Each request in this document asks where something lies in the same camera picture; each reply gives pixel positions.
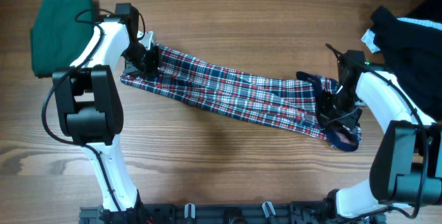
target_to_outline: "black garment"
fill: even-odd
[[[442,0],[425,0],[406,17],[442,23]]]
[[[399,21],[383,6],[372,21],[385,65],[422,111],[442,120],[442,31]]]

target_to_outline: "plaid fabric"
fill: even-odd
[[[120,81],[237,120],[329,141],[316,119],[311,83],[244,73],[203,62],[165,46],[159,46],[159,52],[162,63],[158,77],[145,80],[122,74]],[[326,91],[337,91],[335,80],[314,76],[320,79]],[[359,127],[350,133],[361,140]]]

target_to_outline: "wood grain surface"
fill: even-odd
[[[79,207],[100,204],[92,167],[77,147],[51,140],[40,120],[52,83],[31,71],[29,30],[42,0],[0,0],[0,223],[76,223]],[[364,50],[370,14],[404,15],[422,0],[99,0],[131,2],[161,44],[206,62],[294,79],[296,71],[337,78],[324,44]],[[115,79],[122,71],[119,63]],[[241,122],[117,82],[124,108],[122,148],[145,203],[261,203],[320,200],[365,180],[382,139],[364,109],[354,153],[298,133]],[[53,100],[48,121],[56,133]],[[415,221],[441,223],[440,208]]]

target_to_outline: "red and blue plaid cloth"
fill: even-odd
[[[244,73],[203,62],[165,46],[158,46],[158,50],[162,59],[158,77],[142,79],[122,74],[120,81],[237,120],[331,141],[316,119],[312,83]],[[309,76],[320,81],[326,91],[335,93],[338,89],[333,79]],[[358,143],[361,141],[359,127],[350,133],[355,135]]]

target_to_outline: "folded green cloth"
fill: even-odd
[[[34,28],[30,30],[32,70],[37,77],[48,77],[69,66],[88,45],[93,27],[75,22],[82,10],[91,9],[92,0],[43,0]],[[79,19],[92,21],[93,13]]]

